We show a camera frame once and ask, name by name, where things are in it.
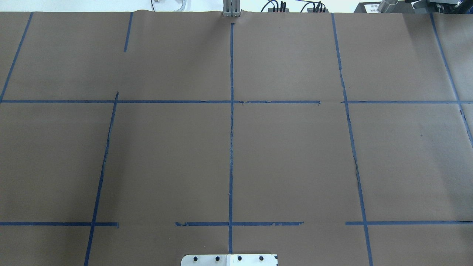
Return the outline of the aluminium frame post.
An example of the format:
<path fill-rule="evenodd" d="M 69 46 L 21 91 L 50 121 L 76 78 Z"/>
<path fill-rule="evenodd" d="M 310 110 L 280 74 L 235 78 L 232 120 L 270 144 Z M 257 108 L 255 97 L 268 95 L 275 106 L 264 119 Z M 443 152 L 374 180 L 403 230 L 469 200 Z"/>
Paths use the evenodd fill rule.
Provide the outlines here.
<path fill-rule="evenodd" d="M 223 0 L 223 17 L 240 17 L 241 16 L 240 0 Z"/>

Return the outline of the silver metal cylinder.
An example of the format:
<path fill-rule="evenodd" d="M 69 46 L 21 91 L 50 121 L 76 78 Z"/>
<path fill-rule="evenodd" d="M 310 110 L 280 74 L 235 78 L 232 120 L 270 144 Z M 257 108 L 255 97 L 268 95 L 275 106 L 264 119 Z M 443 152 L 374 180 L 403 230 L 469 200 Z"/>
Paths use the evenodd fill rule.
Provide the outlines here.
<path fill-rule="evenodd" d="M 399 0 L 382 0 L 377 8 L 379 13 L 392 13 Z"/>

